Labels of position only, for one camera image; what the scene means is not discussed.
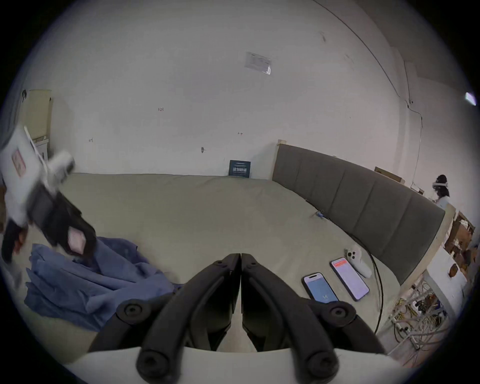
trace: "phone screen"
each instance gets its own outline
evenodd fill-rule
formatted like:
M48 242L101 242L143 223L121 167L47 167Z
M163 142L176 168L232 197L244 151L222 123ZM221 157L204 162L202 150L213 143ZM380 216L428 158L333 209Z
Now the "phone screen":
M345 257L332 261L331 265L355 300L360 300L370 292L368 286Z
M330 288L322 274L317 273L315 275L305 276L303 279L310 293L316 301L322 303L338 301L335 293L333 293L332 289Z

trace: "blue blanket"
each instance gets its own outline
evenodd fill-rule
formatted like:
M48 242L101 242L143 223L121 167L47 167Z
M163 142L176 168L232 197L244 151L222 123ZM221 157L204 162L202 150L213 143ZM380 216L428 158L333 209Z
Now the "blue blanket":
M27 268L31 282L25 304L49 317L99 331L128 299L148 300L174 290L165 275L123 239L98 237L91 260L66 259L51 248L34 244Z

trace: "blue phone screen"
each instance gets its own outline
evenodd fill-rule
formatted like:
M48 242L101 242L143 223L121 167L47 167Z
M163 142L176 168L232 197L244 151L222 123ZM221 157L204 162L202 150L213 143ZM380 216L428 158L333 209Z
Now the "blue phone screen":
M319 301L321 303L338 301L335 293L333 293L332 289L323 277L316 280L308 281L307 287L316 301Z

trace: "mattress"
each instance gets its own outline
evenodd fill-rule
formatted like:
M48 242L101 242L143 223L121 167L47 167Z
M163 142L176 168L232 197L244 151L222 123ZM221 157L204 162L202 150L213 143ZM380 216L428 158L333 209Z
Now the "mattress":
M308 295L301 278L321 272L339 300L351 303L375 329L380 310L376 280L364 279L370 292L355 302L329 265L353 244L351 238L276 182L216 176L73 174L62 192L82 211L97 235L134 242L172 282L185 283L230 253L250 253L302 297ZM30 228L25 246L15 256L23 281L18 289L12 288L12 297L47 351L61 363L71 362L86 353L95 332L40 316L23 304L28 279L25 268L30 266L33 243L47 244L38 230ZM364 259L373 269L371 260ZM376 263L384 288L384 323L400 285L390 269L379 260ZM240 298L219 350L255 351L241 327Z

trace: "gray upholstered headboard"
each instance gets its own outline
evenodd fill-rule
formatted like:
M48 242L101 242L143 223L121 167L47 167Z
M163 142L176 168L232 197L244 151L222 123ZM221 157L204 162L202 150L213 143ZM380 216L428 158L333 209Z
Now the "gray upholstered headboard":
M384 175L291 145L279 145L273 181L357 237L400 284L424 256L444 217L443 209Z

